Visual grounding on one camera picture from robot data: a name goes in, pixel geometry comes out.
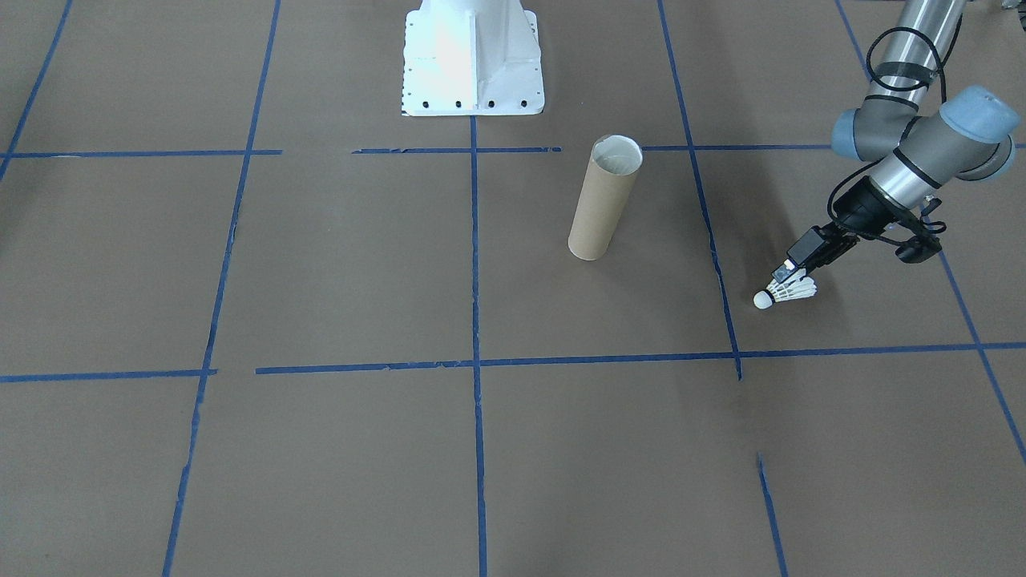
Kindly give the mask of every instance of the cardboard tube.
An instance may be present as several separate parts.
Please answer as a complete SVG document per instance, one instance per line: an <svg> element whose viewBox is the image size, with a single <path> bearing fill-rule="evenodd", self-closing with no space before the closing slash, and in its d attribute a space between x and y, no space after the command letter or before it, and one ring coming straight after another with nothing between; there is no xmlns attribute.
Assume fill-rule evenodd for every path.
<svg viewBox="0 0 1026 577"><path fill-rule="evenodd" d="M592 147L566 242L575 257L594 261L605 254L641 160L641 147L627 137L602 137Z"/></svg>

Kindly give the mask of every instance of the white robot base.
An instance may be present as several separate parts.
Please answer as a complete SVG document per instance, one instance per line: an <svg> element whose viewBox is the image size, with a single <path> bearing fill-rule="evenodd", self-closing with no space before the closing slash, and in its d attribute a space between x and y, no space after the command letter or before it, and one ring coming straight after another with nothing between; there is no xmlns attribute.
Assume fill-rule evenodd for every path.
<svg viewBox="0 0 1026 577"><path fill-rule="evenodd" d="M424 0L405 28L404 115L510 116L545 108L538 16L520 0Z"/></svg>

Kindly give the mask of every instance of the brown paper floor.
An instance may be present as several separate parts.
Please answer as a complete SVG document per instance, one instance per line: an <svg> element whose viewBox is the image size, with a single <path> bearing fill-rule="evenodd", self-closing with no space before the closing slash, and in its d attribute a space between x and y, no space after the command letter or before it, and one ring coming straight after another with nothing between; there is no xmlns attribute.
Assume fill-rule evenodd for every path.
<svg viewBox="0 0 1026 577"><path fill-rule="evenodd" d="M950 89L1023 113L997 4ZM399 115L418 5L0 3L0 575L1021 574L1026 162L751 304L900 2L525 0L546 111L478 120Z"/></svg>

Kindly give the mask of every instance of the metal cylinder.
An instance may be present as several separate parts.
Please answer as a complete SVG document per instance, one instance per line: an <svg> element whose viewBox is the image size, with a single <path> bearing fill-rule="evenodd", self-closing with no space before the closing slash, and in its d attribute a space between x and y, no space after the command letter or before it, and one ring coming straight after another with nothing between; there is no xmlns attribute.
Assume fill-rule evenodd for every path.
<svg viewBox="0 0 1026 577"><path fill-rule="evenodd" d="M925 34L934 42L941 57L951 46L951 39L954 37L958 18L961 17L965 8L966 0L950 0L948 2L938 2L937 0L907 0L905 9L898 21L899 27L911 28ZM908 74L909 67L914 69L919 67L924 73L937 72L940 63L934 57L928 44L917 36L908 32L895 32L891 35L886 50L880 63L874 67L880 74L881 79L899 88L914 86L920 79ZM897 65L908 65L905 72L899 72ZM892 90L871 82L869 94L871 97L886 97L907 100L918 106L926 95L928 86L916 88L915 90Z"/></svg>

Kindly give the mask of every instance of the robotic arm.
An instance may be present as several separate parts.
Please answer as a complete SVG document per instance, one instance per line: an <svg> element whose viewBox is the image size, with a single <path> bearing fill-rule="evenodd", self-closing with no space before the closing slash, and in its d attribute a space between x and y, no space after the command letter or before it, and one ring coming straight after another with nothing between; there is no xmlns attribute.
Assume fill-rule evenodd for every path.
<svg viewBox="0 0 1026 577"><path fill-rule="evenodd" d="M970 86L951 101L946 98L944 64L965 2L907 0L899 26L870 47L867 62L876 44L893 35L883 62L870 71L872 80L862 107L841 114L831 145L842 156L871 163L837 185L827 202L830 223L808 229L788 249L770 286L756 295L757 307L785 300L789 285L829 265L860 238L895 244L902 262L925 261L941 251L937 235L946 228L926 219L941 204L937 190L952 178L982 181L1011 166L1016 150L1011 132L1019 115L982 86ZM933 116L917 116L919 103L938 77L942 101L947 102ZM918 216L912 213L922 205ZM905 241L883 237L893 224L908 229L911 237Z"/></svg>

